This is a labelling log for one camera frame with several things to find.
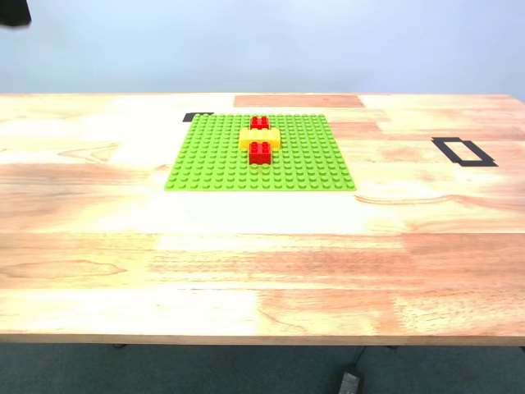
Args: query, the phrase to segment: light blue wall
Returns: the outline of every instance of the light blue wall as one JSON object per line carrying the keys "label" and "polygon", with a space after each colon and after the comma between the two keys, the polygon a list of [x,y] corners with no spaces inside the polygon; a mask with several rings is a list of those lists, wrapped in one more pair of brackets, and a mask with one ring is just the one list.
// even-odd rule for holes
{"label": "light blue wall", "polygon": [[29,5],[29,29],[0,29],[0,92],[503,93],[525,100],[525,0]]}

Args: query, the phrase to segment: cable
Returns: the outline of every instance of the cable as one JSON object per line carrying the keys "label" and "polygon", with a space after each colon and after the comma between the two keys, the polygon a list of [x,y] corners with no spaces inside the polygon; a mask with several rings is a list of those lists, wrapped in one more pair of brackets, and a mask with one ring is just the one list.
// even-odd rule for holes
{"label": "cable", "polygon": [[358,362],[359,360],[361,359],[361,357],[363,356],[363,353],[364,351],[368,348],[368,346],[363,346],[363,348],[359,351],[359,353],[357,354],[357,356],[355,357],[354,361],[352,362],[351,366],[353,367],[357,367],[358,366]]}

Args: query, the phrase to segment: wooden table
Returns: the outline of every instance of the wooden table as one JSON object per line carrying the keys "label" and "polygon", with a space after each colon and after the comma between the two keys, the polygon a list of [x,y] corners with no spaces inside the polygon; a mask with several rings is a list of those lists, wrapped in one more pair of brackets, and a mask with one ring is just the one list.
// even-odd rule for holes
{"label": "wooden table", "polygon": [[[164,192],[187,112],[324,113],[358,190]],[[0,341],[525,345],[506,95],[1,95],[0,223]]]}

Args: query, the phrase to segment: green baseplate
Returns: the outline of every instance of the green baseplate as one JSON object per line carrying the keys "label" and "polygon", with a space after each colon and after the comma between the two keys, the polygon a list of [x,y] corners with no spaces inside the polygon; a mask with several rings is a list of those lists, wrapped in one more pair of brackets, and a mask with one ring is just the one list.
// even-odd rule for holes
{"label": "green baseplate", "polygon": [[[281,131],[272,164],[249,165],[239,133],[255,116]],[[354,191],[352,176],[324,115],[196,115],[166,191]]]}

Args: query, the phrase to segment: black tape rectangle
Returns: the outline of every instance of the black tape rectangle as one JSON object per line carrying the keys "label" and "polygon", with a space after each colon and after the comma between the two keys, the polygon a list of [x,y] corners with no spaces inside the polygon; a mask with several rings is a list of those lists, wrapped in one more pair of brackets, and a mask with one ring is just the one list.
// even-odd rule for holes
{"label": "black tape rectangle", "polygon": [[195,115],[213,115],[213,112],[188,112],[182,121],[193,121]]}
{"label": "black tape rectangle", "polygon": [[[459,137],[433,137],[432,142],[435,146],[452,162],[457,163],[461,167],[498,167],[494,159],[486,154],[479,146],[472,141],[463,141]],[[479,160],[462,160],[454,151],[449,148],[447,142],[462,142],[469,148]]]}

